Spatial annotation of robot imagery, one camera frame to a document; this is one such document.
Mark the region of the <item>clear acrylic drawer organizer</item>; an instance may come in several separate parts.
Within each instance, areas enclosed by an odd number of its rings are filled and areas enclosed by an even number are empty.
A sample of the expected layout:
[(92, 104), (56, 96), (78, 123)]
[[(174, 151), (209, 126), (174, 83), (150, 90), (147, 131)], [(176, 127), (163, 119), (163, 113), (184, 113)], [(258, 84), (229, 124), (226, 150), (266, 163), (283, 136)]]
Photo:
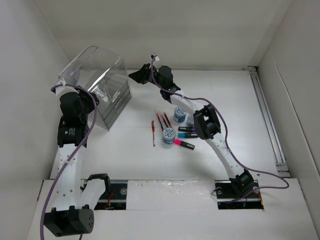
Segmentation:
[(58, 78), (96, 95), (99, 100), (96, 124), (107, 131), (132, 98), (123, 58), (100, 46), (90, 45), (81, 51)]

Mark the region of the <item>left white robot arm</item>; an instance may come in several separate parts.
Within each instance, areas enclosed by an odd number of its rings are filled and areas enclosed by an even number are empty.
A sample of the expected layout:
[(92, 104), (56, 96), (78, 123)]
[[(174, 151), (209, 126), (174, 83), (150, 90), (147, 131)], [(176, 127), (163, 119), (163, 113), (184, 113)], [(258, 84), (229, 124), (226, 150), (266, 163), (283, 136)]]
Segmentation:
[(45, 230), (55, 237), (90, 234), (98, 200), (107, 198), (112, 191), (106, 173), (91, 175), (81, 186), (84, 153), (98, 116), (97, 96), (81, 86), (62, 82), (51, 91), (59, 98), (62, 112), (57, 134), (59, 166), (41, 212), (42, 240)]

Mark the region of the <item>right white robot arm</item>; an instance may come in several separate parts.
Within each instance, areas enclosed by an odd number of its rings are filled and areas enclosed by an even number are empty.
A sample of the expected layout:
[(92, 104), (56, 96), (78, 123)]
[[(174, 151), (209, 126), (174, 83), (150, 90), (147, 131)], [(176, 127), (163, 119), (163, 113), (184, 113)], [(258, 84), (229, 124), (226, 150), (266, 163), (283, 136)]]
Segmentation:
[(222, 135), (218, 112), (208, 100), (185, 95), (182, 89), (174, 83), (172, 69), (165, 65), (156, 69), (149, 63), (144, 64), (141, 69), (128, 76), (138, 84), (156, 85), (160, 88), (160, 94), (165, 101), (192, 115), (197, 136), (204, 140), (220, 159), (227, 172), (235, 198), (245, 198), (251, 194), (254, 179), (248, 169), (236, 160), (227, 146), (227, 141)]

